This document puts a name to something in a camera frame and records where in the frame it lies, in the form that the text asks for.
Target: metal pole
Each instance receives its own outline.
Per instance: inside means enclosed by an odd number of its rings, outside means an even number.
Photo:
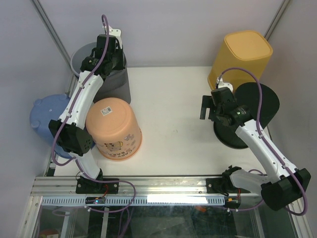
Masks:
[[[66,51],[65,46],[63,45],[62,41],[60,40],[57,32],[55,31],[48,15],[46,14],[42,4],[40,3],[39,0],[31,0],[36,12],[39,14],[43,24],[47,28],[50,36],[52,37],[54,43],[56,44],[56,47],[58,48],[59,52],[63,56],[64,60],[66,61],[67,65],[69,68],[70,67],[70,56]]]
[[[275,14],[270,26],[268,27],[266,33],[264,34],[264,37],[266,38],[267,41],[270,39],[272,33],[274,32],[276,26],[280,22],[282,16],[286,12],[286,10],[287,10],[287,8],[288,8],[288,6],[290,5],[291,2],[292,2],[292,0],[284,0],[282,2],[282,4],[280,5],[280,7],[277,10],[277,12],[276,12],[276,14]]]

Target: white backdrop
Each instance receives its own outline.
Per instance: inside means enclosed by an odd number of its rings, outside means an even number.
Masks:
[[[50,151],[31,129],[33,101],[64,92],[71,75],[30,1],[2,1],[0,32],[0,237],[14,238]]]
[[[308,221],[317,237],[317,1],[293,1],[270,38],[273,55],[262,76],[280,99],[269,125],[273,141],[298,168],[312,175]]]
[[[101,14],[122,30],[129,66],[208,66],[223,37],[264,34],[282,0],[41,0],[71,55],[103,33]]]

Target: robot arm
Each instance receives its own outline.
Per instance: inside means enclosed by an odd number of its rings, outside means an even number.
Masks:
[[[265,134],[262,127],[260,127],[262,134],[260,136],[256,121],[252,118],[248,107],[238,106],[227,87],[213,90],[211,96],[203,96],[201,119],[205,119],[206,108],[210,108],[209,119],[230,127],[247,144],[267,174],[267,176],[255,175],[240,167],[229,167],[223,173],[223,176],[226,176],[224,180],[229,183],[227,187],[244,188],[261,195],[265,203],[274,211],[302,196],[285,167],[288,167],[295,175],[304,190],[311,178],[309,172],[306,169],[299,170],[291,163]],[[280,158],[283,158],[285,165],[280,163],[264,143],[263,136]]]
[[[102,171],[92,156],[93,139],[84,130],[85,121],[93,99],[106,77],[113,70],[125,68],[120,34],[121,31],[114,31],[111,28],[106,53],[104,53],[106,35],[102,34],[97,37],[97,45],[92,49],[92,54],[82,61],[80,68],[82,72],[79,74],[77,86],[69,104],[59,119],[57,121],[51,120],[49,124],[49,129],[54,137],[62,126],[57,144],[73,158],[76,158],[83,171],[93,179],[102,177]]]

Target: white table surface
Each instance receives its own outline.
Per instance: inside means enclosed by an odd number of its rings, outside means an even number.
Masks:
[[[128,69],[131,106],[143,142],[134,156],[122,162],[108,160],[94,147],[94,158],[105,176],[219,175],[230,165],[264,171],[250,149],[223,145],[213,132],[212,122],[199,119],[202,96],[210,95],[210,69]],[[57,166],[54,175],[74,176],[78,172],[71,162]]]

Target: black disc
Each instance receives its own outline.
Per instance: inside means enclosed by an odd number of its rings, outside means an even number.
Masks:
[[[261,84],[262,108],[260,123],[265,128],[273,119],[279,109],[279,99],[272,89]],[[250,108],[251,116],[257,119],[257,112],[260,100],[258,85],[256,83],[244,83],[240,85],[234,94],[239,106],[247,105]],[[237,127],[223,126],[219,122],[213,123],[213,130],[217,138],[226,146],[235,149],[244,149],[248,146],[235,133]]]

